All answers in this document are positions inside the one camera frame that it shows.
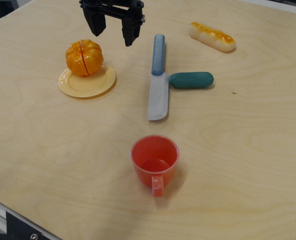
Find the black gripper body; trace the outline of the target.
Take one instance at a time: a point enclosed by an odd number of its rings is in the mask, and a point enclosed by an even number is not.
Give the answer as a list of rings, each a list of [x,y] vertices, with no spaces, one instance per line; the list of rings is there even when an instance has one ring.
[[[146,20],[143,14],[144,2],[141,0],[80,0],[79,3],[82,9],[102,7],[105,17],[119,20],[122,20],[127,11],[141,10],[141,25]]]

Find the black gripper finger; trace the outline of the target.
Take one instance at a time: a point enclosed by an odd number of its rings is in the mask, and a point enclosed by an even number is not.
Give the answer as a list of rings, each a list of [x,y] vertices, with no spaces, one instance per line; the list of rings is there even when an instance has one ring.
[[[142,11],[128,10],[121,22],[125,46],[129,47],[140,35],[140,29],[142,25]]]
[[[106,29],[106,17],[103,7],[84,7],[83,14],[91,32],[98,37]]]

